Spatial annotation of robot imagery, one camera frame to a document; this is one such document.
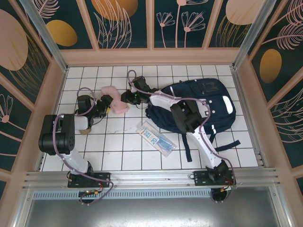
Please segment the black bracket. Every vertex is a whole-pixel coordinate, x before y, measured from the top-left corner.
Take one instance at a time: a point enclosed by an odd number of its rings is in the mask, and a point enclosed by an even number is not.
[[[204,171],[194,171],[193,172],[193,180],[195,181],[195,186],[214,186],[214,185],[228,185],[228,180],[225,178],[228,177],[230,181],[233,181],[232,170],[228,170],[225,173],[224,177],[220,177],[217,182],[213,182],[209,176],[209,172],[207,170]]]
[[[101,180],[110,181],[110,173],[94,173],[93,177]],[[98,182],[88,179],[82,175],[70,174],[67,187],[68,188],[99,188],[100,183],[104,188],[109,188],[109,183]]]

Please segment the mounting plate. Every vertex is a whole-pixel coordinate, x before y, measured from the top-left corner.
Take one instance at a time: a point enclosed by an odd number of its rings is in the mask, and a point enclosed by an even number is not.
[[[94,173],[93,177],[101,180],[110,180],[110,173]],[[109,183],[101,182],[104,188],[109,187]],[[82,175],[70,174],[68,188],[99,188],[100,182],[90,180]]]
[[[212,182],[212,180],[208,177],[208,171],[194,171],[194,181],[195,186],[213,186],[213,185],[228,185],[228,180],[224,177],[221,181],[217,183]],[[233,181],[232,170],[228,170],[225,174],[231,181]]]

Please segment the pink sponge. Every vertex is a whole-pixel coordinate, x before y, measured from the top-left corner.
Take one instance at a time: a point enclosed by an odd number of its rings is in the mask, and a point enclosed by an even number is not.
[[[103,95],[110,95],[114,99],[110,105],[110,108],[115,114],[122,114],[128,111],[128,105],[121,102],[121,95],[114,86],[103,87],[101,89],[101,93]]]

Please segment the backpack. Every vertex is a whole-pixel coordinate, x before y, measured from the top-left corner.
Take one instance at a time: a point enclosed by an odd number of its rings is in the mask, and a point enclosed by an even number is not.
[[[229,129],[236,119],[236,109],[232,99],[222,82],[217,79],[195,79],[188,81],[180,81],[179,83],[169,85],[161,90],[163,93],[175,97],[191,97],[204,99],[211,109],[211,115],[208,121],[204,124],[206,134],[211,135],[210,141],[213,142],[215,135]],[[232,112],[228,112],[223,96],[228,97],[232,106]],[[204,119],[208,115],[208,110],[202,104],[196,102],[197,107]],[[145,110],[146,116],[150,118],[158,127],[171,132],[182,134],[182,140],[186,150],[188,162],[192,162],[190,149],[187,143],[186,134],[182,133],[177,127],[173,115],[170,111],[159,107],[148,105]],[[235,146],[240,142],[237,140],[231,144],[216,148],[216,151],[223,151]]]

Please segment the white tile floor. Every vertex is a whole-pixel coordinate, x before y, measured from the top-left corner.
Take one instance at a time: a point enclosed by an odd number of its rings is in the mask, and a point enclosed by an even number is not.
[[[234,167],[258,166],[253,145],[250,140],[237,90],[228,65],[166,65],[166,66],[114,66],[114,67],[74,67],[69,68],[58,114],[71,114],[77,109],[76,93],[80,87],[95,90],[97,98],[101,97],[101,88],[115,86],[120,93],[127,88],[126,72],[133,69],[137,75],[143,75],[151,88],[163,88],[180,80],[216,78],[228,89],[234,102],[237,117],[231,130],[218,133],[214,147],[226,145],[240,140],[241,144],[234,149],[220,152],[228,158]],[[159,169],[196,169],[204,168],[196,146],[190,142],[193,162],[187,162],[181,136],[169,131],[160,130],[166,137],[178,145],[168,157],[164,157],[154,147],[135,133],[136,125],[148,121],[159,129],[145,116],[145,109],[137,109],[129,105],[125,114],[115,115],[109,112],[107,118],[92,127],[89,135],[80,135],[76,131],[76,149],[83,154],[96,171],[111,170],[159,170]],[[67,171],[62,162],[46,155],[41,166],[42,171]]]

